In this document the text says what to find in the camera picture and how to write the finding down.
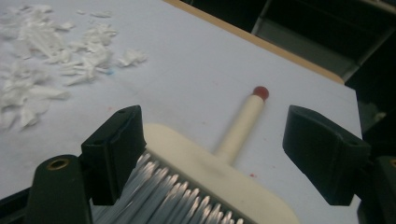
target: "brush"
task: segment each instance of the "brush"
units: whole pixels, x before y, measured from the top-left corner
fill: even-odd
[[[275,194],[231,167],[268,96],[254,89],[214,155],[167,127],[145,125],[147,151],[113,206],[92,205],[94,223],[299,223]]]

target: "red dot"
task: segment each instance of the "red dot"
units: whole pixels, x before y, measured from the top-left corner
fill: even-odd
[[[270,92],[265,87],[259,86],[254,89],[253,95],[260,96],[265,101],[270,95]]]

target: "wooden handle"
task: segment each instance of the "wooden handle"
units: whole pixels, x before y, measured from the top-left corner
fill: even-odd
[[[239,150],[248,138],[256,123],[268,97],[268,90],[264,87],[255,89],[247,99],[233,125],[226,133],[214,155],[223,162],[233,165]]]

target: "white paper scraps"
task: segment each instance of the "white paper scraps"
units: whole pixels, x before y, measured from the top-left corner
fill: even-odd
[[[134,49],[127,49],[122,58],[117,60],[118,65],[121,67],[134,65],[137,66],[138,64],[144,62],[148,57],[141,51],[134,50]]]
[[[14,48],[13,56],[20,58],[11,65],[0,64],[0,129],[10,128],[15,119],[20,119],[22,127],[34,125],[39,115],[49,109],[51,100],[70,96],[68,91],[47,86],[49,73],[27,66],[23,60],[45,56],[42,62],[58,64],[59,74],[66,79],[64,85],[72,86],[94,81],[102,74],[113,74],[111,66],[115,64],[136,66],[147,59],[143,52],[127,49],[112,62],[110,44],[118,32],[110,24],[98,24],[94,18],[110,18],[112,11],[89,13],[87,25],[91,27],[80,40],[69,44],[64,42],[64,33],[71,32],[76,25],[72,21],[56,22],[50,18],[50,12],[52,7],[48,5],[25,5],[10,7],[0,15],[0,37],[9,41]],[[80,9],[76,12],[88,14]]]
[[[21,108],[20,117],[21,117],[21,127],[22,128],[34,125],[38,122],[37,115],[32,110],[30,110],[24,106]]]
[[[65,22],[61,25],[50,20],[48,12],[52,8],[46,5],[9,9],[0,17],[0,35],[13,39],[16,54],[28,59],[35,49],[46,55],[49,63],[68,62],[64,50],[66,45],[57,30],[68,31],[75,25]]]
[[[22,128],[38,122],[38,115],[50,107],[50,100],[64,100],[68,91],[43,86],[49,78],[40,68],[31,68],[22,61],[3,66],[8,75],[0,90],[0,129],[9,129],[20,117]]]
[[[98,11],[92,12],[90,15],[98,18],[110,18],[113,16],[113,13],[111,11]]]

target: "white table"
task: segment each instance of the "white table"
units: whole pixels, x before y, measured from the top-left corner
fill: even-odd
[[[142,49],[148,61],[114,68],[92,84],[67,88],[72,97],[53,101],[40,122],[20,131],[0,133],[0,198],[31,185],[35,168],[61,154],[80,154],[80,144],[115,111],[141,105],[144,122],[164,124],[198,145],[216,148],[238,107],[254,87],[270,91],[265,110],[235,163],[294,209],[301,223],[358,223],[350,207],[331,207],[284,153],[282,144],[289,105],[314,109],[361,137],[355,92],[291,63],[238,36],[202,21],[161,0],[11,1],[6,7],[49,4],[56,21],[77,27],[66,40],[80,39],[90,21],[112,24],[120,33],[110,48]],[[111,19],[78,15],[111,10]],[[8,45],[0,42],[0,62],[8,62]],[[60,83],[52,66],[54,83]]]

